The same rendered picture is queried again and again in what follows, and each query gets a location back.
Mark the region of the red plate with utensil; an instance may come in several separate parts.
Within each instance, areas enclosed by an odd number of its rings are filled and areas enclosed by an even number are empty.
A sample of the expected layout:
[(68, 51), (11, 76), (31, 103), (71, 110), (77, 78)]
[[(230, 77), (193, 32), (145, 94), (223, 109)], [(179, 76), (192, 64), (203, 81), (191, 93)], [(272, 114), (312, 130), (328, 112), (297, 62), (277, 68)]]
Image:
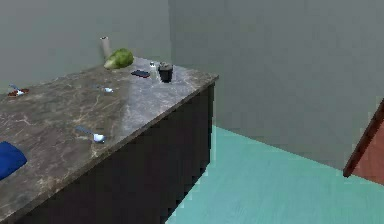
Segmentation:
[(28, 89), (26, 88), (20, 89), (14, 84), (10, 84), (10, 87), (13, 89), (13, 91), (8, 93), (9, 97), (18, 97), (18, 96), (27, 94), (29, 92)]

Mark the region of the large silver spoon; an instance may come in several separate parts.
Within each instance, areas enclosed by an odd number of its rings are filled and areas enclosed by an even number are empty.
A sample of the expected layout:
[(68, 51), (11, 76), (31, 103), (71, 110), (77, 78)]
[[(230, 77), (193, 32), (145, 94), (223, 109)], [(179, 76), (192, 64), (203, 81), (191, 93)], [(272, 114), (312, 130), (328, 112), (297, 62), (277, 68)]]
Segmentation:
[(78, 130), (78, 131), (81, 131), (83, 133), (91, 135), (92, 139), (93, 139), (93, 141), (95, 143), (100, 143), (100, 144), (104, 144), (105, 143), (106, 137), (104, 135), (94, 133), (94, 132), (92, 132), (92, 131), (90, 131), (88, 129), (85, 129), (82, 126), (76, 126), (75, 129)]

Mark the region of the green lettuce head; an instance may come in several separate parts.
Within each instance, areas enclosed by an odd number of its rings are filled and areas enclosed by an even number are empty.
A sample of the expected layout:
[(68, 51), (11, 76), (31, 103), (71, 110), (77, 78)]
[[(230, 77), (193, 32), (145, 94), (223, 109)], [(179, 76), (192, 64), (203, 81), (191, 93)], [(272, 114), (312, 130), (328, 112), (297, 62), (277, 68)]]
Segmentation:
[(126, 48), (114, 51), (104, 63), (105, 69), (121, 69), (130, 66), (134, 62), (133, 54)]

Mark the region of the blue cloth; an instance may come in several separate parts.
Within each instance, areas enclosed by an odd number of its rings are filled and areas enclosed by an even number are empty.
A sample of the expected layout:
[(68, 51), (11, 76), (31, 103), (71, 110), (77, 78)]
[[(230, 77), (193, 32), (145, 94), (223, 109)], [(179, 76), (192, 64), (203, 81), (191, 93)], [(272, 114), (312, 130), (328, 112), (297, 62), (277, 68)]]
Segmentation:
[(27, 163), (21, 150), (7, 141), (0, 142), (0, 180), (5, 179)]

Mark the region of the dark marble-top kitchen counter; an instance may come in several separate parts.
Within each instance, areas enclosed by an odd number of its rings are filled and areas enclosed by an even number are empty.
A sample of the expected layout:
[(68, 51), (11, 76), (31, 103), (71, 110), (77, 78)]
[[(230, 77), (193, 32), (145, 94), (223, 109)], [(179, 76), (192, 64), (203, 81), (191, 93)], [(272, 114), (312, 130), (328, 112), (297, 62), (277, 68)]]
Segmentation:
[(210, 162), (218, 77), (180, 66), (169, 83), (131, 75), (149, 68), (137, 58), (0, 94), (0, 142), (27, 158), (0, 180), (0, 224), (166, 223)]

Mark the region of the black cup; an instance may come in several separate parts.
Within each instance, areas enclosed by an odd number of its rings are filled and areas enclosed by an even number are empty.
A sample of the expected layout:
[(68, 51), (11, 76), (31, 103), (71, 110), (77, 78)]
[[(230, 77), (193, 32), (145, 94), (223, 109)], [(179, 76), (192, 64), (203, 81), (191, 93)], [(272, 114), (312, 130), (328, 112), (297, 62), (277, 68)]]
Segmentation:
[(158, 72), (161, 81), (164, 83), (169, 83), (172, 80), (173, 65), (166, 62), (161, 62), (158, 66)]

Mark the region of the reddish brown room door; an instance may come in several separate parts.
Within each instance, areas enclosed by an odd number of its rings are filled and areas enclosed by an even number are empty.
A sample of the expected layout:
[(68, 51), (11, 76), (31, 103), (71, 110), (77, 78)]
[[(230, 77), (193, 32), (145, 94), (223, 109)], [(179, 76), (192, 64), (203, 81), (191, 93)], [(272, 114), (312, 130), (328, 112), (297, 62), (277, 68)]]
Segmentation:
[(384, 186), (384, 98), (343, 169), (343, 176), (355, 175)]

